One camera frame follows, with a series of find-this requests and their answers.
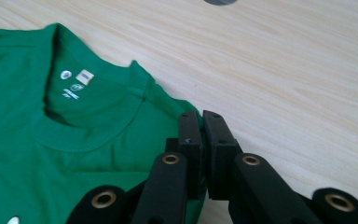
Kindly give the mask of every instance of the green fabric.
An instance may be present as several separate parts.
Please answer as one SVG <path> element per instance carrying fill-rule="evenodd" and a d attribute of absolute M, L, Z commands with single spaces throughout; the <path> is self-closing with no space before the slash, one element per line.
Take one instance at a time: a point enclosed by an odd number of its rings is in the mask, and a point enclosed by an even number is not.
<path fill-rule="evenodd" d="M 95 76 L 87 86 L 83 69 Z M 64 223 L 89 190 L 131 189 L 191 109 L 137 62 L 105 62 L 62 25 L 0 30 L 0 223 Z M 187 223 L 202 203 L 187 203 Z"/>

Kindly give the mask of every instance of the white printed label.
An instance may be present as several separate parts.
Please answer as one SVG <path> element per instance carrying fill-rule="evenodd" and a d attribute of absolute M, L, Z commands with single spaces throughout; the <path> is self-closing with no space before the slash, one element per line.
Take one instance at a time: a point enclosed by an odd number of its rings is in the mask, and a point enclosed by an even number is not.
<path fill-rule="evenodd" d="M 84 85 L 89 85 L 91 80 L 94 78 L 94 75 L 87 71 L 86 69 L 83 69 L 76 77 L 77 80 L 79 80 Z"/>

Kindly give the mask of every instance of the crew neckline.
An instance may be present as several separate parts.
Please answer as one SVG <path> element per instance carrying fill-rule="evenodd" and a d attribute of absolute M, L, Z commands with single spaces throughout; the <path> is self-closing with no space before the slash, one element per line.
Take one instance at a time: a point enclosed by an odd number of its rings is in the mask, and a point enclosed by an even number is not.
<path fill-rule="evenodd" d="M 46 61 L 45 69 L 45 85 L 39 87 L 39 102 L 35 109 L 32 124 L 31 135 L 41 144 L 65 152 L 88 152 L 92 151 L 103 144 L 107 143 L 119 133 L 121 133 L 135 117 L 142 101 L 144 100 L 146 89 L 148 88 L 152 78 L 148 73 L 136 62 L 133 61 L 128 67 L 120 67 L 108 63 L 93 53 L 77 36 L 75 36 L 66 27 L 60 24 L 52 24 L 46 27 L 39 34 L 43 36 L 45 41 L 41 41 L 40 45 L 46 53 L 44 60 Z M 122 113 L 118 118 L 108 120 L 104 125 L 90 128 L 73 127 L 60 123 L 51 119 L 46 114 L 44 98 L 47 95 L 47 82 L 49 79 L 49 69 L 52 66 L 54 40 L 62 42 L 64 47 L 70 50 L 73 55 L 81 55 L 81 62 L 85 67 L 94 68 L 95 71 L 109 71 L 109 69 L 124 69 L 125 73 L 120 73 L 124 79 L 130 79 L 130 86 L 127 87 L 130 100 L 121 103 L 120 108 L 124 108 L 125 114 Z M 111 76 L 103 76 L 107 81 L 117 82 L 123 78 Z"/>

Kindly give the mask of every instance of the tabletop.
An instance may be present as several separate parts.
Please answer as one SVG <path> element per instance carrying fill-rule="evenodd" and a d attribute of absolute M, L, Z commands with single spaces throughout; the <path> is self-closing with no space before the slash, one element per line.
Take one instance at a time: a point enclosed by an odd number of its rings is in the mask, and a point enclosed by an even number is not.
<path fill-rule="evenodd" d="M 222 115 L 294 191 L 358 199 L 358 1 L 0 1 L 0 28 L 54 22 Z M 206 200 L 200 223 L 230 220 L 227 202 Z"/>

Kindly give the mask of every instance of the light wood surface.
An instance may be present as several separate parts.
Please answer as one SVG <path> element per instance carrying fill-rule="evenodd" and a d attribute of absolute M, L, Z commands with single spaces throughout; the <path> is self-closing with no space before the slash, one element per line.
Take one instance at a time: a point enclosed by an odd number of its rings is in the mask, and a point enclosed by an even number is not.
<path fill-rule="evenodd" d="M 221 114 L 293 190 L 358 198 L 358 1 L 0 1 L 0 28 L 53 22 Z M 231 223 L 227 202 L 207 201 L 200 223 Z"/>

